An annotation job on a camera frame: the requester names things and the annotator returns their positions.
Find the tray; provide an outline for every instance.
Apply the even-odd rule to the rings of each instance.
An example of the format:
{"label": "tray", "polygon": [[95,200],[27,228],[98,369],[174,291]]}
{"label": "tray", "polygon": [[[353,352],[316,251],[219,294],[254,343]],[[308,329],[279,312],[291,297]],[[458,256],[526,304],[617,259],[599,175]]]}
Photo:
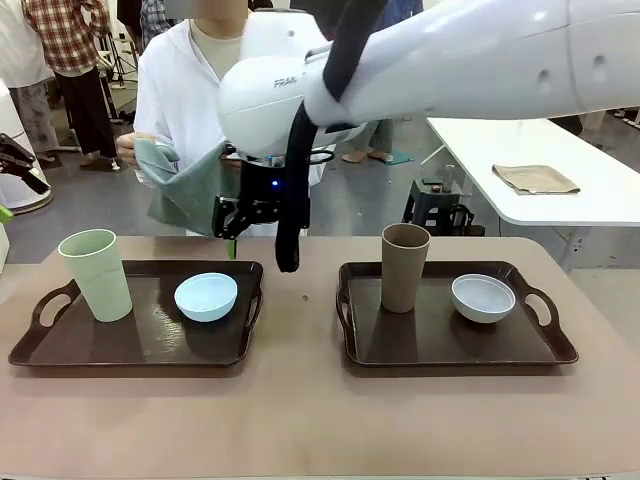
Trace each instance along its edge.
{"label": "tray", "polygon": [[[507,318],[479,325],[460,315],[451,284],[460,275],[490,275],[509,285],[517,304]],[[381,263],[348,263],[340,269],[337,309],[347,358],[361,367],[555,366],[578,360],[560,328],[558,309],[505,262],[427,262],[416,308],[395,314],[380,306]],[[540,324],[525,303],[540,297],[551,322]]]}
{"label": "tray", "polygon": [[[9,362],[30,367],[181,366],[230,367],[247,355],[262,305],[262,266],[254,262],[129,261],[124,269],[133,311],[114,323],[96,321],[75,281],[54,290],[35,307],[31,326]],[[173,300],[184,280],[219,272],[238,283],[231,312],[217,322],[199,324],[185,317]],[[71,303],[41,323],[54,298]]]}

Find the brown cup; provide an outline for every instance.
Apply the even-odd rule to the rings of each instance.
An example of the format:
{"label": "brown cup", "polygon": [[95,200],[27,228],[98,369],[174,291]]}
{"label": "brown cup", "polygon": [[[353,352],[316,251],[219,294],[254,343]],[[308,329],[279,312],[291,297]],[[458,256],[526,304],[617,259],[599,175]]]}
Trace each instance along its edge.
{"label": "brown cup", "polygon": [[382,232],[382,306],[407,313],[416,304],[431,235],[408,223],[390,225]]}

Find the bowl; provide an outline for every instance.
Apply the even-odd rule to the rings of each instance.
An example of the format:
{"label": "bowl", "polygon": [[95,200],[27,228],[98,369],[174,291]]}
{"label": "bowl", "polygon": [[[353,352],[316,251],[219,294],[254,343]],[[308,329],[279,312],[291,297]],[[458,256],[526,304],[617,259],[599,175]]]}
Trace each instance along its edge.
{"label": "bowl", "polygon": [[238,298],[236,281],[221,273],[204,273],[185,280],[174,300],[182,313],[195,322],[215,322],[231,311]]}
{"label": "bowl", "polygon": [[499,322],[516,306],[513,290],[486,275],[463,275],[453,282],[451,290],[456,310],[476,323]]}

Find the brown table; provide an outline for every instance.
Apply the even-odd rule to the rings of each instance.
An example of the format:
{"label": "brown table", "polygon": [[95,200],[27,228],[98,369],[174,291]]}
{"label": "brown table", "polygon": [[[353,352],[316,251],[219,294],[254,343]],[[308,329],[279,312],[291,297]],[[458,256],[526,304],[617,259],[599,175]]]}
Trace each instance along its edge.
{"label": "brown table", "polygon": [[[128,259],[224,259],[205,239],[122,238]],[[586,476],[640,470],[640,361],[539,245],[435,240],[430,259],[506,260],[556,301],[580,361],[546,377],[356,378],[342,365],[337,271],[378,260],[376,238],[307,238],[277,271],[273,239],[244,371],[230,378],[66,378],[0,367],[0,471],[63,478]],[[0,357],[69,276],[48,258],[0,307]]]}

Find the folded beige cloth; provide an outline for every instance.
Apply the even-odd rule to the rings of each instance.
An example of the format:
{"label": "folded beige cloth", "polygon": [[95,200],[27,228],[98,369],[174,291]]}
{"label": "folded beige cloth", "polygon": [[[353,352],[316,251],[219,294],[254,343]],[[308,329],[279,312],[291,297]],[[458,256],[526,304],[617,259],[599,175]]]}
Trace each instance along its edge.
{"label": "folded beige cloth", "polygon": [[547,165],[524,167],[494,165],[493,172],[520,195],[558,195],[580,192],[580,188],[575,183]]}

